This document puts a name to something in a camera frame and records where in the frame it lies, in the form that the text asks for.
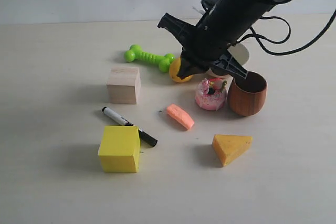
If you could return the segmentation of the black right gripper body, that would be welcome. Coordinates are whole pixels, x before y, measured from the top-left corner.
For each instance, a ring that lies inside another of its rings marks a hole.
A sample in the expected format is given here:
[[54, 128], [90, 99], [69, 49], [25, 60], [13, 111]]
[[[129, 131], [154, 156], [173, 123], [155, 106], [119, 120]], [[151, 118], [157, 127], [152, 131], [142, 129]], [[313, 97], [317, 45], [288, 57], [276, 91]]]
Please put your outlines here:
[[214, 26], [208, 23], [206, 13], [196, 25], [165, 13], [158, 28], [170, 32], [182, 46], [181, 57], [193, 65], [209, 66], [217, 75], [229, 74], [234, 78], [246, 79], [248, 71], [228, 52], [229, 43], [220, 41]]

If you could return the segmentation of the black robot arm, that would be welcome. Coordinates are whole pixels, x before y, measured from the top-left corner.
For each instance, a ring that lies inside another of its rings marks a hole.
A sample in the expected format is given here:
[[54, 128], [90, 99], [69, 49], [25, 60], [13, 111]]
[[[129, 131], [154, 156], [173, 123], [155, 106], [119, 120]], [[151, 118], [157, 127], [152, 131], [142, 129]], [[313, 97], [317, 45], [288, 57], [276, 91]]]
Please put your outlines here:
[[292, 0], [212, 0], [196, 25], [166, 13], [158, 23], [182, 45], [181, 79], [212, 70], [218, 76], [229, 74], [245, 79], [247, 70], [229, 53], [230, 46], [265, 12]]

